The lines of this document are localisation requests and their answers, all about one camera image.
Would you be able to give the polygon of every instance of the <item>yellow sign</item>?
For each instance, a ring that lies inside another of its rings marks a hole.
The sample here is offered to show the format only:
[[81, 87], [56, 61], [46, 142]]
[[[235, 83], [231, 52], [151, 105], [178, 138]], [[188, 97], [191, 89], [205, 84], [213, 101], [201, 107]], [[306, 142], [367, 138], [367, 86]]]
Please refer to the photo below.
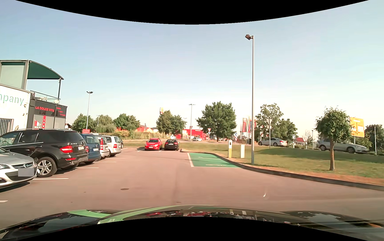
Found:
[[365, 123], [363, 119], [350, 117], [351, 135], [365, 137]]

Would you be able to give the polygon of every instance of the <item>road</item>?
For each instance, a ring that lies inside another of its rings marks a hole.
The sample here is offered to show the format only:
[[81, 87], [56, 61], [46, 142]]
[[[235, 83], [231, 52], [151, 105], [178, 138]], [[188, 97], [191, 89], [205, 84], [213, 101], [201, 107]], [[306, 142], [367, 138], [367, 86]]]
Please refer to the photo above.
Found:
[[188, 204], [328, 211], [384, 219], [384, 192], [267, 175], [225, 164], [214, 156], [124, 148], [118, 156], [0, 190], [0, 228], [77, 209]]

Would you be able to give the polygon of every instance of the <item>car taillight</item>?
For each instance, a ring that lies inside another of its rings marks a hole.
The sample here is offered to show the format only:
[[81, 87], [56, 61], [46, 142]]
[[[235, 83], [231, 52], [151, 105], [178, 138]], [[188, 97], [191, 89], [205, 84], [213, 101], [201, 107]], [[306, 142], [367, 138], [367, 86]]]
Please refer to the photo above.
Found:
[[73, 147], [72, 146], [61, 147], [60, 151], [62, 151], [64, 153], [72, 153], [73, 152]]

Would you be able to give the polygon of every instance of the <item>red car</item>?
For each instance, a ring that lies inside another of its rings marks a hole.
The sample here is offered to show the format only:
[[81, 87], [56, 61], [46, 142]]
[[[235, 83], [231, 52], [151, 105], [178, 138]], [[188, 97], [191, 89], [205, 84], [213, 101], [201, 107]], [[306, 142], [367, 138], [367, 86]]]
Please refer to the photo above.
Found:
[[145, 144], [145, 151], [147, 150], [161, 150], [163, 142], [159, 138], [150, 138]]

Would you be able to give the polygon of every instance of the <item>black suv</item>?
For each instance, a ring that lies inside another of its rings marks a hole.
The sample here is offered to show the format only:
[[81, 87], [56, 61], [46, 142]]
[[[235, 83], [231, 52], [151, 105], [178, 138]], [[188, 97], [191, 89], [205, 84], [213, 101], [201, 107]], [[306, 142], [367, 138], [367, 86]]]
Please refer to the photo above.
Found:
[[23, 129], [0, 136], [0, 147], [36, 160], [37, 176], [48, 178], [58, 168], [72, 170], [88, 160], [86, 143], [77, 131], [67, 129]]

